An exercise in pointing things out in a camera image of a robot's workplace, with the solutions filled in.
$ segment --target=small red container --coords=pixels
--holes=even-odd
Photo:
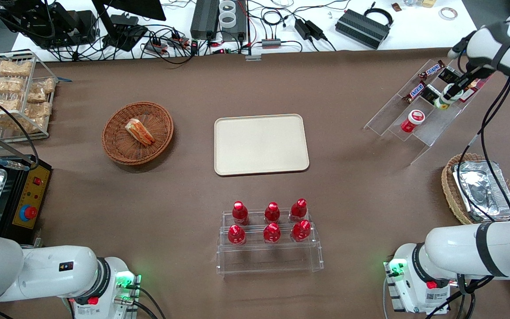
[[[267,244],[275,244],[279,241],[279,238],[281,238],[281,230],[274,222],[267,225],[263,230],[263,239]]]
[[[291,238],[296,242],[300,242],[310,236],[310,232],[310,222],[303,219],[292,227]]]
[[[306,200],[304,198],[297,200],[291,207],[289,220],[291,222],[300,222],[306,216],[306,211]]]
[[[423,121],[425,121],[425,114],[418,109],[413,109],[407,119],[401,123],[401,129],[406,133],[412,133],[414,128],[421,125]]]
[[[242,202],[237,201],[233,204],[231,214],[236,224],[241,226],[249,225],[249,212],[247,212],[247,207]]]
[[[272,222],[278,223],[279,217],[281,216],[281,212],[279,211],[279,206],[275,202],[270,202],[269,206],[265,210],[265,222],[270,224]]]
[[[234,245],[243,245],[247,242],[247,237],[245,236],[245,230],[243,228],[232,225],[229,227],[229,232],[227,233],[227,239],[229,242]]]

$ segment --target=yellow control panel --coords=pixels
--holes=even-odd
[[[32,230],[46,191],[50,171],[42,166],[29,171],[19,204],[13,216],[13,225]]]

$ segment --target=brown tablecloth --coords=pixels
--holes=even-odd
[[[383,260],[434,227],[459,224],[440,172],[471,140],[505,81],[494,75],[435,146],[408,166],[413,150],[362,127],[423,63],[445,59],[445,52],[277,54],[262,62],[221,55],[180,67],[162,60],[50,64],[73,83],[59,85],[50,138],[36,141],[54,167],[41,213],[44,242],[122,258],[143,275],[143,287],[168,319],[380,319]],[[107,158],[100,134],[117,109],[134,101],[166,107],[176,130],[166,154],[122,167]],[[309,169],[217,176],[214,121],[277,113],[303,117]],[[510,97],[486,141],[510,180]],[[480,153],[479,146],[473,151]],[[320,232],[324,270],[216,274],[222,210],[235,200],[254,209],[301,197]],[[510,318],[510,281],[494,281],[477,296],[474,319]],[[393,313],[387,304],[392,319],[424,317]],[[0,303],[0,309],[16,319],[69,318],[58,298]]]

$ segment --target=white table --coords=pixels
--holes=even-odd
[[[438,0],[437,4],[433,8],[423,8],[422,6],[415,7],[407,7],[402,1],[399,1],[399,5],[402,8],[401,12],[395,12],[391,3],[396,0],[377,0],[375,4],[375,8],[382,8],[387,10],[393,16],[394,23],[391,26],[388,37],[381,43],[379,46],[379,50],[395,50],[395,49],[422,49],[422,48],[446,48],[452,47],[455,45],[459,39],[463,36],[469,34],[471,31],[475,30],[476,27],[471,20],[468,11],[466,10],[464,4],[461,0]],[[269,7],[276,7],[271,0],[258,0],[260,4]],[[289,10],[293,11],[301,6],[316,6],[320,4],[328,4],[330,1],[328,0],[294,0],[293,6],[289,7]],[[324,30],[324,34],[328,39],[332,42],[334,47],[337,50],[349,50],[349,51],[361,51],[361,50],[371,50],[370,48],[340,34],[335,29],[336,21],[340,16],[344,14],[344,6],[347,4],[347,8],[354,10],[355,12],[363,13],[366,9],[370,8],[372,4],[372,0],[350,0],[349,2],[337,2],[332,4],[334,8],[340,8],[340,10],[335,10],[332,8],[312,8],[303,12],[297,12],[298,16],[301,16],[304,19],[311,20],[318,27]],[[69,0],[69,1],[61,1],[61,4],[67,10],[91,10],[96,12],[93,4],[89,0]],[[253,2],[249,2],[248,4],[250,8],[250,13],[259,16],[261,15],[261,10],[253,10],[257,8],[259,5]],[[448,21],[443,20],[439,17],[438,11],[443,7],[454,8],[458,12],[458,17],[455,20]],[[192,16],[194,14],[194,4],[190,3],[185,8],[176,8],[172,6],[164,6],[164,12],[166,15],[166,21],[158,21],[158,20],[150,20],[145,21],[143,18],[139,19],[139,24],[143,26],[147,26],[151,31],[160,30],[161,26],[149,26],[152,24],[164,24],[167,26],[172,26],[176,28],[176,30],[182,31],[189,37],[190,35],[190,24],[192,21]],[[117,10],[114,8],[108,9],[108,14],[121,14],[121,10]],[[368,15],[369,18],[376,20],[382,24],[386,24],[385,16],[377,13],[372,13]],[[276,15],[269,14],[267,16],[267,20],[275,21],[277,19]],[[312,47],[310,42],[303,41],[300,38],[300,35],[296,32],[294,28],[294,18],[290,16],[286,20],[286,27],[283,28],[282,24],[278,25],[277,28],[277,37],[282,41],[294,40],[301,42],[303,44],[303,52],[313,52],[315,49]],[[257,30],[257,39],[254,39],[255,32],[253,31],[253,26]],[[101,35],[107,34],[105,27],[99,22]],[[270,37],[269,27],[267,26],[267,33]],[[261,21],[258,19],[251,18],[251,41],[259,42],[261,38],[265,37],[265,32],[263,31],[263,26]],[[133,54],[136,58],[141,55],[141,43],[147,42],[148,38],[143,38],[141,41],[133,48]],[[332,47],[325,42],[324,40],[314,41],[317,49],[320,51],[332,51]],[[89,45],[81,45],[79,48],[79,52],[89,48]],[[205,46],[201,48],[200,53],[204,54]],[[235,42],[228,42],[220,47],[221,48],[229,48],[232,50],[237,49],[237,44]],[[29,38],[19,34],[15,44],[13,46],[13,50],[20,49],[30,49],[34,51],[37,56],[41,58],[43,61],[56,61],[57,59],[48,51],[42,50],[37,47]],[[107,48],[104,51],[105,56],[108,56],[114,52],[114,48]],[[280,48],[277,49],[262,49],[260,44],[256,45],[251,54],[264,54],[264,53],[283,53],[283,52],[299,52],[300,46],[296,43],[288,43],[283,44]],[[93,49],[90,49],[86,52],[86,54],[93,52]],[[94,54],[90,56],[91,58],[98,59],[101,53]],[[116,53],[115,59],[131,59],[131,53],[125,51],[119,51]]]

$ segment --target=wicker basket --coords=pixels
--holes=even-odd
[[[139,119],[153,135],[155,142],[152,145],[144,146],[125,130],[125,125],[132,117]],[[170,143],[173,131],[172,117],[164,107],[140,101],[115,112],[101,133],[101,145],[113,161],[123,165],[139,165],[162,153]]]
[[[442,170],[442,189],[444,190],[444,194],[446,196],[446,200],[448,201],[448,205],[450,209],[459,219],[462,224],[476,224],[471,218],[469,218],[468,212],[464,207],[464,201],[462,200],[460,190],[456,186],[456,180],[452,175],[452,166],[458,164],[460,161],[461,154],[452,157],[448,164]],[[484,161],[485,158],[478,154],[467,153],[464,156],[464,161]],[[505,179],[506,185],[509,188],[510,192],[510,182],[508,179]]]

